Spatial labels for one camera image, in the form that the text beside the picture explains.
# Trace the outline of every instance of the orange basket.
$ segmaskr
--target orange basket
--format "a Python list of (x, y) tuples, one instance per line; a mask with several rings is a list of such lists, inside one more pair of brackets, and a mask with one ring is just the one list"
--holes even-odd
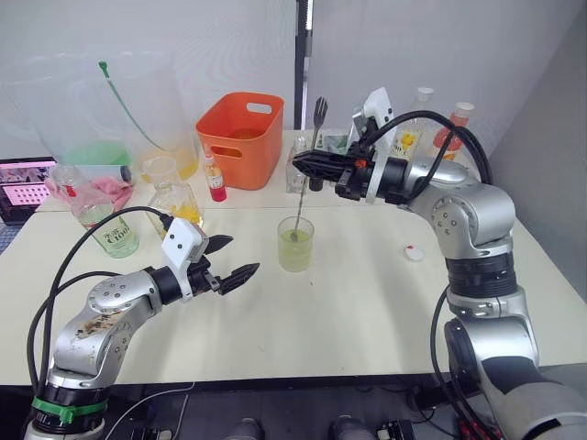
[(270, 94), (229, 93), (196, 122), (202, 147), (214, 154), (227, 186), (265, 186), (282, 152), (283, 104)]

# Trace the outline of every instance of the robotic arm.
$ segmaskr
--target robotic arm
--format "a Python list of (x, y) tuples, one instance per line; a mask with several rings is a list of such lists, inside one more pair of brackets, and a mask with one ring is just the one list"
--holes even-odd
[(222, 295), (244, 284), (259, 264), (234, 270), (225, 279), (208, 271), (205, 254), (232, 240), (208, 237), (197, 226), (175, 218), (161, 245), (166, 266), (146, 268), (98, 283), (87, 302), (61, 330), (48, 383), (35, 398), (35, 417), (27, 440), (93, 440), (104, 430), (103, 413), (130, 339), (163, 305), (184, 302), (212, 290)]
[(383, 198), (428, 221), (446, 260), (447, 299), (456, 315), (445, 325), (450, 369), (482, 390), (507, 439), (587, 438), (587, 403), (575, 391), (544, 379), (537, 369), (526, 297), (515, 279), (512, 200), (446, 160), (423, 191), (406, 197), (433, 160), (389, 158), (393, 136), (379, 137), (376, 148), (369, 145), (382, 116), (393, 118), (387, 94), (380, 90), (370, 95), (361, 115), (353, 116), (360, 139), (346, 156), (307, 151), (293, 165), (310, 178), (335, 182), (341, 197), (368, 202)]

